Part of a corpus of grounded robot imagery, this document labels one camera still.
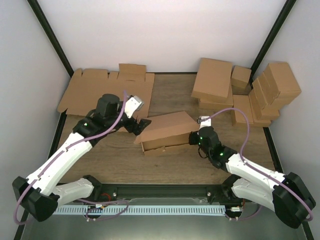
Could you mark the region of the brown cardboard box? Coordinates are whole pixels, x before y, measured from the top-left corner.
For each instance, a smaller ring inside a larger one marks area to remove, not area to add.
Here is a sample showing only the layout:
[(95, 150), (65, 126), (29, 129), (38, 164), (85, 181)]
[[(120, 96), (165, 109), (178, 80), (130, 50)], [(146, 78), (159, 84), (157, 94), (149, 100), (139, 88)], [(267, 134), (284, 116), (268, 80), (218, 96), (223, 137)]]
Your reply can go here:
[(199, 124), (185, 111), (148, 118), (151, 123), (138, 135), (135, 145), (141, 145), (145, 156), (161, 155), (188, 148), (189, 135)]

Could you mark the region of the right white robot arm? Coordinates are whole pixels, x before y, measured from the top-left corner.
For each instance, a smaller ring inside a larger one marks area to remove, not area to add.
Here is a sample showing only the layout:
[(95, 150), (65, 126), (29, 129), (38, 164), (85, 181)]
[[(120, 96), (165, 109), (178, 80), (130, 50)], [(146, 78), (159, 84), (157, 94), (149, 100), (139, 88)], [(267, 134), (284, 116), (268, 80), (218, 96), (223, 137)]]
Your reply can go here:
[(192, 131), (188, 141), (197, 145), (214, 167), (231, 174), (222, 188), (225, 200), (240, 198), (255, 202), (273, 211), (293, 229), (313, 219), (316, 201), (299, 175), (269, 170), (244, 158), (223, 145), (211, 126)]

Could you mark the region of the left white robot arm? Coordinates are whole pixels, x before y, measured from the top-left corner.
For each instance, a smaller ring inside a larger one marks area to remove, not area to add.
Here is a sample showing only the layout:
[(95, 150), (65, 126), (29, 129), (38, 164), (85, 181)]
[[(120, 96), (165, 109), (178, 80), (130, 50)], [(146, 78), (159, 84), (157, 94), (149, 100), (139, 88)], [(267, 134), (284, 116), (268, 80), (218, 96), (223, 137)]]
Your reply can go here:
[(94, 109), (78, 121), (62, 146), (36, 171), (12, 182), (17, 206), (23, 207), (38, 222), (47, 220), (64, 204), (79, 200), (97, 202), (102, 196), (101, 183), (91, 175), (58, 186), (67, 171), (100, 140), (125, 128), (138, 136), (151, 123), (133, 117), (144, 102), (136, 95), (123, 100), (104, 94)]

